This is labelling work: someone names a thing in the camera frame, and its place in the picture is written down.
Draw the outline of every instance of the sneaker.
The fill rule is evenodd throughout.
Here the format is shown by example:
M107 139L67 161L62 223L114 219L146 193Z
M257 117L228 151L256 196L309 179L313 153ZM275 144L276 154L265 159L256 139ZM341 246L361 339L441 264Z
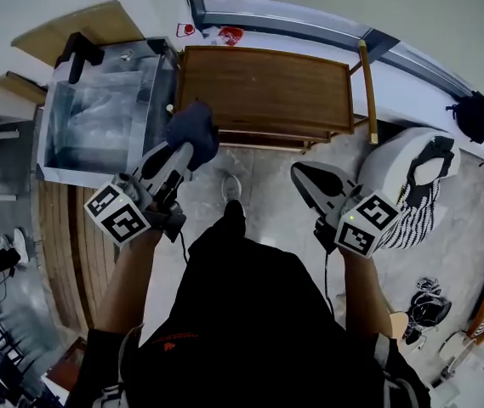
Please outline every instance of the sneaker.
M223 193L225 202L239 200L240 196L242 196L242 184L235 175L228 175L223 178L221 192Z
M11 241L6 235L3 235L0 237L0 249L3 249L4 251L8 251L11 249L13 246L11 245Z
M26 250L26 241L20 228L15 228L13 232L13 248L20 255L19 264L28 264L28 251Z

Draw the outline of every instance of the tiled floor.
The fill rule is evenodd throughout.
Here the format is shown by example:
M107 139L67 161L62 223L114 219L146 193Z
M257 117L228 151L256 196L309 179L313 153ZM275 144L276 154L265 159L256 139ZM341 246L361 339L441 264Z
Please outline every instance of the tiled floor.
M247 237L297 254L323 291L325 254L313 236L316 214L294 188L290 167L298 160L326 162L356 177L369 150L365 128L351 136L338 136L331 144L321 144L304 156L221 149L209 164L196 171L190 183L179 188L178 201L187 215L183 229L187 246L221 216L221 179L226 172L234 173L242 182ZM442 186L444 192L451 193L452 206L424 242L408 250L374 254L380 283L394 308L407 309L421 276L438 278L443 293L453 302L449 316L437 330L426 334L428 341L423 350L408 356L424 379L432 378L443 367L436 351L452 332L465 328L484 282L484 167L478 164L475 157L462 154L458 177ZM174 302L185 268L179 239L174 244L162 239L154 264L142 340L164 322ZM344 267L338 252L330 258L328 288L332 298L344 291ZM334 307L341 323L342 307L338 301L334 301Z

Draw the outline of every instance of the forearm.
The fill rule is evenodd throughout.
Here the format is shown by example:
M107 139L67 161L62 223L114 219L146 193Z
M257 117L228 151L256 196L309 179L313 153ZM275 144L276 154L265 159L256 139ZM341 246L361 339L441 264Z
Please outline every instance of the forearm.
M95 328L127 334L143 321L153 254L161 233L145 232L125 245L98 309Z
M381 333L391 338L393 330L373 260L344 254L347 332L362 338Z

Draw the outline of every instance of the blue towel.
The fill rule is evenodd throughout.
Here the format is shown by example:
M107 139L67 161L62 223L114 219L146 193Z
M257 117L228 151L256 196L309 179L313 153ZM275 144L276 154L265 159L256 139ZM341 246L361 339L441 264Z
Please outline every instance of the blue towel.
M189 163L191 171L212 160L219 150L219 132L213 125L209 106L194 101L185 110L175 113L166 130L166 142L174 150L184 142L192 144L194 156Z

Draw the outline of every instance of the black handle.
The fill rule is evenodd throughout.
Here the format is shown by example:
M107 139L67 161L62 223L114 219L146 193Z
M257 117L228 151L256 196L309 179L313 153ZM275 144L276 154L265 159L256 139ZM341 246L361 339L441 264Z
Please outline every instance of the black handle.
M81 32L77 31L72 33L65 42L64 51L56 60L54 68L57 68L62 62L68 62L72 53L75 53L75 56L68 78L70 84L79 82L85 60L88 60L91 65L99 65L104 60L104 50L91 43Z

